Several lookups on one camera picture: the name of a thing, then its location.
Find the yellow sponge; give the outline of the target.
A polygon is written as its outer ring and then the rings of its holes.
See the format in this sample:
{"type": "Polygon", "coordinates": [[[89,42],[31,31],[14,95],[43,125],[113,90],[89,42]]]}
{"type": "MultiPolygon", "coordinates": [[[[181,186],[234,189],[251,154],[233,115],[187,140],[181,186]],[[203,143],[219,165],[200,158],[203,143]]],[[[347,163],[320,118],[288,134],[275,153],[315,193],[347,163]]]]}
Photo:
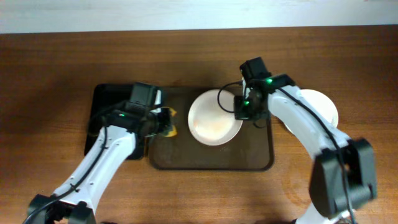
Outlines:
{"type": "Polygon", "coordinates": [[[164,112],[166,113],[167,121],[164,124],[164,130],[162,135],[167,138],[171,138],[177,135],[177,128],[175,127],[174,117],[177,112],[171,107],[162,107],[164,112]]]}

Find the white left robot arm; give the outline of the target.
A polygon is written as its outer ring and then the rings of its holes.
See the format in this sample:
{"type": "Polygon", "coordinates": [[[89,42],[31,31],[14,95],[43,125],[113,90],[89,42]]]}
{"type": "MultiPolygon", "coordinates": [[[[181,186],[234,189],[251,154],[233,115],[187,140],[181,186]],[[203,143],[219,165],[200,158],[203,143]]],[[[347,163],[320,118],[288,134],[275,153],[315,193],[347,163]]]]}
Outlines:
{"type": "Polygon", "coordinates": [[[120,165],[146,138],[173,136],[174,111],[164,106],[161,88],[135,83],[128,98],[104,106],[91,115],[100,123],[96,141],[69,178],[51,196],[36,195],[24,223],[95,223],[100,198],[120,165]]]}

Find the cream plate with ketchup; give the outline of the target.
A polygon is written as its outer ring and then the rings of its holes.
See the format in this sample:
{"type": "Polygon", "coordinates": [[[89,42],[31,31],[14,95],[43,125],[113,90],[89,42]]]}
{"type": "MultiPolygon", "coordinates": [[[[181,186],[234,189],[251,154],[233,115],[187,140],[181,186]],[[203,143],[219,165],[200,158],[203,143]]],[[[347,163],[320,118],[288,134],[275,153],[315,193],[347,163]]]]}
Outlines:
{"type": "Polygon", "coordinates": [[[338,110],[329,97],[319,91],[310,89],[301,90],[300,94],[333,127],[336,128],[338,126],[338,110]]]}

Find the pink plate with ketchup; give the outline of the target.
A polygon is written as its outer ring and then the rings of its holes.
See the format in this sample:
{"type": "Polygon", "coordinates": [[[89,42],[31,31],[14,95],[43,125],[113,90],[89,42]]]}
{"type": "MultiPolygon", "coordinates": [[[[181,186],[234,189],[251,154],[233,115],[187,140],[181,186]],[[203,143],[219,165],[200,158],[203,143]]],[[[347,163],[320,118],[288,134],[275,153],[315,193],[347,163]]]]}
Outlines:
{"type": "Polygon", "coordinates": [[[188,111],[188,128],[192,136],[207,146],[219,146],[239,133],[243,121],[236,120],[234,95],[226,90],[208,90],[199,95],[188,111]]]}

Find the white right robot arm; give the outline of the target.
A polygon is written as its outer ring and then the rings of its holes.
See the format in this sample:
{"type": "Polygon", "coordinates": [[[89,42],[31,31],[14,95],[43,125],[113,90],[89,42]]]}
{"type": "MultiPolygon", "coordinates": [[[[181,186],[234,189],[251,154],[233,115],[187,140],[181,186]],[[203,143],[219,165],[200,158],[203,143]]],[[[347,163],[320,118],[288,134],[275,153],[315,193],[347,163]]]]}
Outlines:
{"type": "Polygon", "coordinates": [[[377,197],[372,145],[330,124],[288,75],[273,76],[262,58],[247,60],[239,69],[243,93],[234,97],[235,118],[257,121],[274,115],[313,159],[311,203],[294,223],[355,223],[354,211],[377,197]]]}

